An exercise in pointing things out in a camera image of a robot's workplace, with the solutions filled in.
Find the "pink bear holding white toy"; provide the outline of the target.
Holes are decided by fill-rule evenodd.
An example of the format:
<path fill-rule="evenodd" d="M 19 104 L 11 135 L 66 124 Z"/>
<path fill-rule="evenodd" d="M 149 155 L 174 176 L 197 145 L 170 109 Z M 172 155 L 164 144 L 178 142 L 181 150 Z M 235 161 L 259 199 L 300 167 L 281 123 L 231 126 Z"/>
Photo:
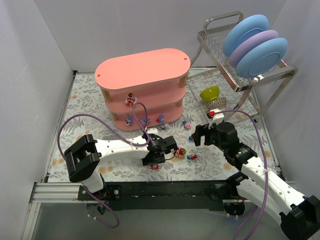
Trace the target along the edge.
<path fill-rule="evenodd" d="M 158 164 L 153 164 L 153 165 L 150 165 L 149 168 L 151 170 L 159 170 L 160 169 L 160 166 Z"/>

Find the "red blue cat toy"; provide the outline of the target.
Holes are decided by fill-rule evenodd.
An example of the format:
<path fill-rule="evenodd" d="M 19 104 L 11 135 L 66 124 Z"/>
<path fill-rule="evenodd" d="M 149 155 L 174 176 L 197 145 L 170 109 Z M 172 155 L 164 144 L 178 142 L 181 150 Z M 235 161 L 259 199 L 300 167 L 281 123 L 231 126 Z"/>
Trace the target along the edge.
<path fill-rule="evenodd" d="M 196 160 L 198 158 L 198 156 L 196 154 L 191 154 L 187 156 L 188 160 Z"/>

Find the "purple bunny with red bow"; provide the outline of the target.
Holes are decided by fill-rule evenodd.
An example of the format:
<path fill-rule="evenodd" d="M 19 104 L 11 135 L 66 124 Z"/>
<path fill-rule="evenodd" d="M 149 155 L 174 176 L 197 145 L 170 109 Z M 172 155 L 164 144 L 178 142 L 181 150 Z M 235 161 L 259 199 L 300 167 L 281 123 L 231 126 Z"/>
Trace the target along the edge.
<path fill-rule="evenodd" d="M 158 118 L 156 119 L 156 122 L 159 124 L 163 124 L 165 122 L 165 113 L 161 112 Z"/>

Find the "purple bunny with strawberry cake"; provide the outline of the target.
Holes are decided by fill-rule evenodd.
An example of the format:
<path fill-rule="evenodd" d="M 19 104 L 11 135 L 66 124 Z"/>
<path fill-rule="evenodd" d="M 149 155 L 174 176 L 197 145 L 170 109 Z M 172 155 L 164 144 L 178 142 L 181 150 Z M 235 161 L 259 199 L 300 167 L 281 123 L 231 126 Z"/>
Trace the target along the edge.
<path fill-rule="evenodd" d="M 131 127 L 133 125 L 133 117 L 129 114 L 126 115 L 125 126 Z"/>

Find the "pink bear strawberry cake toy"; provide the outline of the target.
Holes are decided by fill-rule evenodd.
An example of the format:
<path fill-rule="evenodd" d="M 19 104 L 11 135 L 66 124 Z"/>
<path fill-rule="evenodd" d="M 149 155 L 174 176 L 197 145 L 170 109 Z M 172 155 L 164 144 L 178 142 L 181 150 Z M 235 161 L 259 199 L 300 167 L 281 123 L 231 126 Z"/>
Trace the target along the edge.
<path fill-rule="evenodd" d="M 127 108 L 132 108 L 137 101 L 137 97 L 132 92 L 130 92 L 125 99 L 125 106 Z"/>

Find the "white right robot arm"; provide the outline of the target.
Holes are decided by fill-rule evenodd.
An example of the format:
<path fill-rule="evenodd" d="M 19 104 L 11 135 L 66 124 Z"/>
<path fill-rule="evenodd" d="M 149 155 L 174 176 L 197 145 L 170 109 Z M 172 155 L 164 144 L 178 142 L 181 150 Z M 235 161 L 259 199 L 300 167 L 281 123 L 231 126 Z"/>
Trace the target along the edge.
<path fill-rule="evenodd" d="M 264 168 L 263 161 L 249 146 L 240 142 L 230 122 L 197 125 L 192 139 L 196 146 L 204 137 L 206 146 L 214 145 L 227 162 L 238 169 L 236 192 L 269 214 L 290 240 L 308 240 L 320 229 L 320 200 L 305 196 Z"/>

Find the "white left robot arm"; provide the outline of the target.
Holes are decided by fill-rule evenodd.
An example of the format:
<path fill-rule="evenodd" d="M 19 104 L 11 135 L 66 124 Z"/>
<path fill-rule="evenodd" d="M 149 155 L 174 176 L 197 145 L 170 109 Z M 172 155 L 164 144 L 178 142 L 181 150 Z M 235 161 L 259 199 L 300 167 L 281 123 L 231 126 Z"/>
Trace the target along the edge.
<path fill-rule="evenodd" d="M 178 149 L 173 136 L 162 138 L 155 133 L 123 140 L 94 139 L 92 134 L 82 136 L 65 152 L 69 181 L 81 183 L 89 192 L 105 188 L 98 171 L 99 163 L 123 159 L 140 159 L 143 166 L 154 166 L 166 161 L 165 155 Z"/>

